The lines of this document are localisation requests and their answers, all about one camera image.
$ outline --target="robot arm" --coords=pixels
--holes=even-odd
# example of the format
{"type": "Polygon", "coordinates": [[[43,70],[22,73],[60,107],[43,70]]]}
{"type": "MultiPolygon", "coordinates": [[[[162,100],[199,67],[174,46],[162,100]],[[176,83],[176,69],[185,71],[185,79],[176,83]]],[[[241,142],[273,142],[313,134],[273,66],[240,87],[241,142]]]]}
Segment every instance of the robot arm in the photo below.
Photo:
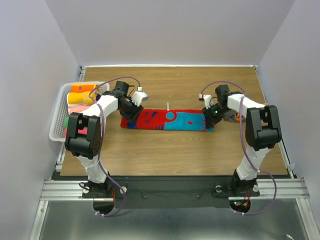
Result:
{"type": "MultiPolygon", "coordinates": [[[[215,92],[218,101],[216,104],[212,103],[210,95],[199,96],[205,104],[202,111],[206,127],[210,128],[220,122],[226,112],[230,110],[240,112],[242,107],[241,113],[246,117],[245,139],[248,143],[246,153],[253,165],[259,169],[270,149],[282,139],[277,108],[252,101],[241,92],[230,92],[228,85],[220,85],[215,92]]],[[[257,171],[244,156],[241,164],[234,171],[232,185],[237,191],[243,191],[256,183],[256,177],[257,171]]]]}
{"type": "Polygon", "coordinates": [[[97,103],[81,113],[69,116],[65,148],[82,163],[91,185],[106,182],[106,175],[99,166],[99,152],[103,142],[101,122],[105,122],[111,113],[119,110],[124,118],[134,123],[143,110],[141,103],[148,99],[141,87],[132,97],[128,96],[128,89],[127,83],[117,81],[114,90],[104,92],[97,103]],[[78,133],[78,130],[84,128],[87,128],[86,134],[78,133]]]}

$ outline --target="gray wall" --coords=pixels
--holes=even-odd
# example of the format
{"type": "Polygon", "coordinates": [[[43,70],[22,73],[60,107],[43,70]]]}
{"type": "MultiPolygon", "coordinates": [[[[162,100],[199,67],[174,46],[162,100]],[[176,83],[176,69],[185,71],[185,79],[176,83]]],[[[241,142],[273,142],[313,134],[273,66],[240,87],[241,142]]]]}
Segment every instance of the gray wall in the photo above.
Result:
{"type": "Polygon", "coordinates": [[[0,29],[0,239],[26,240],[58,157],[57,94],[79,68],[44,0],[1,1],[0,29]]]}
{"type": "Polygon", "coordinates": [[[80,65],[250,65],[294,0],[46,2],[80,65]]]}
{"type": "Polygon", "coordinates": [[[320,1],[296,0],[266,51],[258,76],[278,106],[283,140],[295,172],[305,177],[320,226],[320,1]]]}

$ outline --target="yellow towel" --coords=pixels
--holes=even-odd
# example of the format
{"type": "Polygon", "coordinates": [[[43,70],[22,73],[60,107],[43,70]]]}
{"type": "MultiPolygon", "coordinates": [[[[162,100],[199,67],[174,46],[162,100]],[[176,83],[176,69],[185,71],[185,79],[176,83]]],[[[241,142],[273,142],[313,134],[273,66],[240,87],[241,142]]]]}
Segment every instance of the yellow towel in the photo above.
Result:
{"type": "MultiPolygon", "coordinates": [[[[92,105],[94,104],[94,101],[92,101],[91,98],[89,98],[89,91],[85,92],[70,92],[66,96],[66,102],[68,103],[69,108],[76,107],[79,105],[92,105]]],[[[91,97],[94,99],[97,97],[97,93],[93,92],[91,94],[91,97]]]]}

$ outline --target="plastic basket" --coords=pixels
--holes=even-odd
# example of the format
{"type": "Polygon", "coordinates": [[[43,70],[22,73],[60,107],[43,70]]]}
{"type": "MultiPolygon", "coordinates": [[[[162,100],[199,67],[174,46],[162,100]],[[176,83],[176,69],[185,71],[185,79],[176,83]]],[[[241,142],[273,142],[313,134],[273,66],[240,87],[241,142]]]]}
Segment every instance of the plastic basket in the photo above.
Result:
{"type": "MultiPolygon", "coordinates": [[[[51,127],[49,131],[49,138],[54,142],[65,142],[65,127],[64,122],[66,117],[69,116],[68,113],[68,104],[67,104],[67,95],[71,92],[71,86],[74,83],[79,82],[70,82],[66,83],[60,88],[58,99],[55,104],[54,114],[51,122],[51,127]]],[[[86,81],[86,84],[95,83],[95,84],[102,84],[103,82],[100,81],[86,81]]]]}

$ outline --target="orange object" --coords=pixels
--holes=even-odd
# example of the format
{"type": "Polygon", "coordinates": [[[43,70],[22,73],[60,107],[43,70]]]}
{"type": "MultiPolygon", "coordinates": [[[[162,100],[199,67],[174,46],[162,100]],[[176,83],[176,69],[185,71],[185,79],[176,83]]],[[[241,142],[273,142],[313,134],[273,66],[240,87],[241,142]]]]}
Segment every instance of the orange object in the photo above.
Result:
{"type": "Polygon", "coordinates": [[[96,86],[97,84],[93,84],[93,83],[74,83],[71,85],[71,92],[72,93],[90,92],[96,86]]]}

